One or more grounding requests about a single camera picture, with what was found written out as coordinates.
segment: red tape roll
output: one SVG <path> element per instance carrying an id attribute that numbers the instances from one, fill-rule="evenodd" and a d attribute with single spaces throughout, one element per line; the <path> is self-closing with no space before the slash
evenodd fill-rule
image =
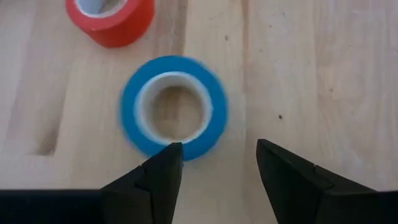
<path id="1" fill-rule="evenodd" d="M 70 19 L 104 47 L 123 47 L 137 40 L 150 25 L 154 0 L 122 0 L 100 13 L 106 0 L 65 0 Z"/>

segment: tape core hole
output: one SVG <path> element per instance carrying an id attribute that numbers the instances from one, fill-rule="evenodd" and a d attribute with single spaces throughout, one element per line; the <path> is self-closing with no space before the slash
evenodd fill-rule
<path id="1" fill-rule="evenodd" d="M 135 113 L 141 131 L 159 144 L 197 138 L 208 126 L 212 106 L 206 88 L 195 77 L 167 72 L 140 90 Z"/>
<path id="2" fill-rule="evenodd" d="M 116 14 L 127 0 L 75 0 L 79 11 L 92 18 L 104 18 Z"/>

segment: tape roll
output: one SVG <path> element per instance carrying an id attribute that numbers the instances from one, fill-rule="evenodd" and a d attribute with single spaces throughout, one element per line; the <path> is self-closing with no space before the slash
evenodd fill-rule
<path id="1" fill-rule="evenodd" d="M 150 104 L 160 91 L 183 86 L 201 100 L 204 118 L 192 136 L 183 139 L 183 157 L 188 161 L 209 151 L 224 131 L 228 103 L 218 79 L 201 63 L 181 56 L 164 56 L 143 65 L 128 81 L 121 95 L 121 123 L 127 137 L 147 156 L 173 142 L 154 131 L 147 122 Z"/>
<path id="2" fill-rule="evenodd" d="M 100 13 L 106 0 L 66 0 L 70 19 L 104 47 L 123 47 L 137 40 L 154 16 L 154 0 L 120 0 Z"/>

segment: wood grain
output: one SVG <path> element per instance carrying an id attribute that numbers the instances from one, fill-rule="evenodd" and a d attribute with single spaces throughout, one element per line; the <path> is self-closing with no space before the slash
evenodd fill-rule
<path id="1" fill-rule="evenodd" d="M 224 135 L 184 165 L 174 223 L 276 223 L 258 138 L 398 189 L 398 1 L 157 1 L 149 30 L 121 49 L 94 43 L 63 7 L 0 1 L 0 189 L 98 188 L 145 161 L 119 127 L 119 94 L 169 54 L 202 61 L 229 99 Z M 164 99 L 161 119 L 197 110 L 180 99 Z"/>

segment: black plastic part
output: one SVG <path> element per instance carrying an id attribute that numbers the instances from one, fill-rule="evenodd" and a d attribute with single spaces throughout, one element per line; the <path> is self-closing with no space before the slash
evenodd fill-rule
<path id="1" fill-rule="evenodd" d="M 100 190 L 0 190 L 0 223 L 170 224 L 181 174 L 173 143 Z"/>
<path id="2" fill-rule="evenodd" d="M 279 224 L 398 223 L 398 191 L 377 192 L 265 139 L 257 163 Z"/>

